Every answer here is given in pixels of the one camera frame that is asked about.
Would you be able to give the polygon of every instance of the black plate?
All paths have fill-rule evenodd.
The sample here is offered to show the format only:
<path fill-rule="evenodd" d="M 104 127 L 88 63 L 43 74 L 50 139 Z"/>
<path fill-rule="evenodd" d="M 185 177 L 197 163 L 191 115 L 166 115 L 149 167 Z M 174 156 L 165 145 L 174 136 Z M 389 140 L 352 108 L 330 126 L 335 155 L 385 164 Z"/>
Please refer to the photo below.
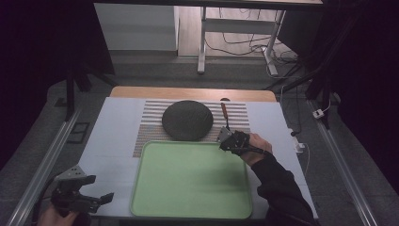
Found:
<path fill-rule="evenodd" d="M 205 137 L 214 124 L 211 110 L 196 101 L 180 101 L 170 105 L 162 116 L 162 126 L 173 138 L 193 141 Z"/>

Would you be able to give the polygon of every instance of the white desk leg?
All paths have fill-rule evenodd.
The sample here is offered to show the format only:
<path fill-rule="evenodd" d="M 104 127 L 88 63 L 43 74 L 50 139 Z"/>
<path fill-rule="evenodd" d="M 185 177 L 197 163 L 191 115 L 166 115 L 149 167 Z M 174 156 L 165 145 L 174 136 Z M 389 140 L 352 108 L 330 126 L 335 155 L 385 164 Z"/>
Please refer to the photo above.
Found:
<path fill-rule="evenodd" d="M 206 24 L 206 8 L 201 8 L 201 28 L 200 28 L 200 45 L 199 45 L 199 67 L 198 73 L 205 73 L 205 24 Z"/>
<path fill-rule="evenodd" d="M 273 33 L 270 37 L 269 43 L 267 44 L 267 48 L 262 47 L 263 55 L 264 55 L 264 58 L 266 59 L 266 63 L 267 63 L 267 68 L 269 69 L 270 74 L 272 76 L 278 75 L 278 72 L 276 70 L 276 66 L 274 65 L 273 59 L 270 56 L 270 54 L 273 50 L 273 45 L 276 41 L 277 34 L 279 33 L 279 27 L 281 26 L 281 21 L 282 21 L 282 17 L 284 16 L 284 13 L 285 13 L 285 11 L 281 11 L 279 13 L 279 16 L 276 20 L 275 26 L 273 28 Z"/>

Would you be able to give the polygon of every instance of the gray carpet floor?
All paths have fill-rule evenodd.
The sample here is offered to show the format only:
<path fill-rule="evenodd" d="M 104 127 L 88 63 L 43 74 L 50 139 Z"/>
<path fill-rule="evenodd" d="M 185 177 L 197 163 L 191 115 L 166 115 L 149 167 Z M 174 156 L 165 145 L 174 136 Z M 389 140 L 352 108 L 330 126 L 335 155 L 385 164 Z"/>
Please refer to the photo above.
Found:
<path fill-rule="evenodd" d="M 267 75 L 265 63 L 252 59 L 207 59 L 204 75 L 197 75 L 195 59 L 175 56 L 112 55 L 116 75 L 109 75 L 122 86 L 184 87 L 210 89 L 262 89 L 274 79 Z M 279 66 L 281 74 L 289 66 Z M 83 109 L 77 122 L 87 126 L 86 134 L 70 134 L 52 174 L 75 165 L 85 148 L 89 134 L 97 120 L 104 99 L 111 87 L 95 76 L 89 77 L 93 87 L 90 92 L 76 91 L 76 102 Z M 316 121 L 311 115 L 304 91 L 308 84 L 284 93 L 282 109 L 289 127 L 299 129 L 298 113 L 302 131 L 299 142 L 306 143 L 304 153 L 298 156 L 319 215 L 321 225 L 363 225 L 358 210 L 347 192 L 337 167 L 327 149 Z M 21 143 L 17 152 L 0 171 L 0 225 L 6 225 L 30 179 L 46 154 L 56 132 L 65 118 L 65 83 L 52 86 L 48 91 L 46 106 Z M 341 122 L 333 99 L 329 122 L 343 155 L 355 180 L 370 204 L 379 225 L 397 225 L 399 221 L 399 198 L 353 134 Z M 98 225 L 94 219 L 92 225 Z M 101 219 L 101 225 L 118 225 L 116 219 Z"/>

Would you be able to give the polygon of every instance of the green tray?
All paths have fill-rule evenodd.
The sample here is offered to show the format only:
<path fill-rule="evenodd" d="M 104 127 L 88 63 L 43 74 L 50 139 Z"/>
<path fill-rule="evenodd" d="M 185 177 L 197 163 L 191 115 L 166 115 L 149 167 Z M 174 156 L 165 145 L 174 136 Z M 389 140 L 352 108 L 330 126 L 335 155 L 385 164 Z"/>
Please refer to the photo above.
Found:
<path fill-rule="evenodd" d="M 131 211 L 142 217 L 248 218 L 245 163 L 217 143 L 150 141 L 143 147 Z"/>

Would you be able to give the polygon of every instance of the human hand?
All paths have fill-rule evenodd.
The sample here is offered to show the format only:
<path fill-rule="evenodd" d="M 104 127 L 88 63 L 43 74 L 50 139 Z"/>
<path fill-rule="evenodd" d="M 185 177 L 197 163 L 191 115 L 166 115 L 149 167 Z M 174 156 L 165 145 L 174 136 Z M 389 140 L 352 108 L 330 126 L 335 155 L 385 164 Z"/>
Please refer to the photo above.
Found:
<path fill-rule="evenodd" d="M 267 140 L 261 138 L 258 134 L 249 133 L 249 145 L 260 148 L 264 151 L 273 153 L 272 144 Z M 254 153 L 254 152 L 246 152 L 241 154 L 241 159 L 243 159 L 250 167 L 256 162 L 262 160 L 264 158 L 262 153 Z"/>
<path fill-rule="evenodd" d="M 41 214 L 39 226 L 72 226 L 74 220 L 79 215 L 77 212 L 70 212 L 66 217 L 59 215 L 56 208 L 50 204 L 46 211 Z"/>

